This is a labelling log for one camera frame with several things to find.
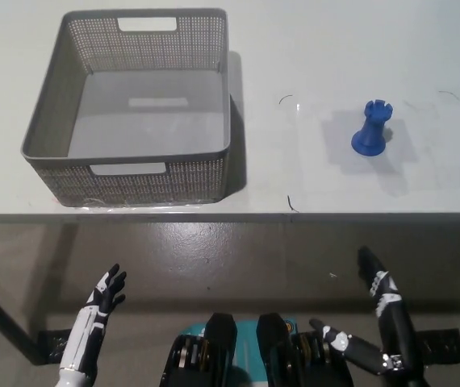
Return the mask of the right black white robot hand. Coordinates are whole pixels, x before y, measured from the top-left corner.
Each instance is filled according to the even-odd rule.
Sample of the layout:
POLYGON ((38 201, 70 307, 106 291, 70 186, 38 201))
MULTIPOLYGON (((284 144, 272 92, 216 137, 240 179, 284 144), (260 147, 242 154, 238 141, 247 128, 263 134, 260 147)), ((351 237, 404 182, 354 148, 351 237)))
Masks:
POLYGON ((317 318, 309 321, 322 340, 338 355, 374 375, 422 378, 424 363, 416 332, 390 272, 366 246, 358 250, 359 276, 374 300, 374 312, 383 346, 332 327, 317 318))

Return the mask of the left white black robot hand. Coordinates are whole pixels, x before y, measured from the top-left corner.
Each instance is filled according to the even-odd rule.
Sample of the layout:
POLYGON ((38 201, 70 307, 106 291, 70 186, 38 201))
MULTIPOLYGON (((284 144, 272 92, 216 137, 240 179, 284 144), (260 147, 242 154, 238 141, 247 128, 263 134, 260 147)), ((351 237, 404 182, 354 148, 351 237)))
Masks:
POLYGON ((115 264, 103 274, 78 312, 61 358, 60 369, 79 372, 89 378, 97 372, 108 319, 126 298, 122 291, 127 273, 120 273, 119 269, 119 264, 115 264))

